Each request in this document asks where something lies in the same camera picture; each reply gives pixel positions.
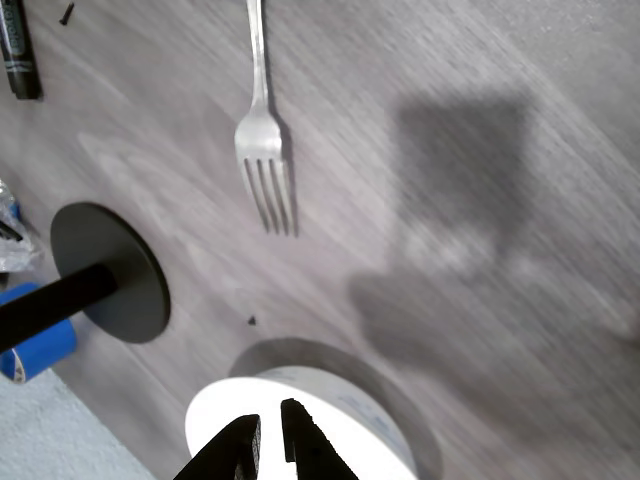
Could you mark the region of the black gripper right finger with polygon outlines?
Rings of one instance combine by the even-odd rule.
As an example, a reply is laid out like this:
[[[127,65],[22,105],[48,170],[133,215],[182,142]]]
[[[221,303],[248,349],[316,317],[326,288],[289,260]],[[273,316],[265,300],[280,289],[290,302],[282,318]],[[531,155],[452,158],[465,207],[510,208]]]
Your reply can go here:
[[[281,419],[285,461],[296,465],[298,479],[357,479],[300,402],[282,401]]]

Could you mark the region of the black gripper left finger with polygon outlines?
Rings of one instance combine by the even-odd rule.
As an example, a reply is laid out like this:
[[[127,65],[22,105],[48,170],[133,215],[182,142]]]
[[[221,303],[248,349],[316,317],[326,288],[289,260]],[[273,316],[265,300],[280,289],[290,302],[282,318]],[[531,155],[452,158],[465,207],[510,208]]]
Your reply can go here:
[[[215,435],[174,479],[256,479],[259,443],[260,417],[240,416]]]

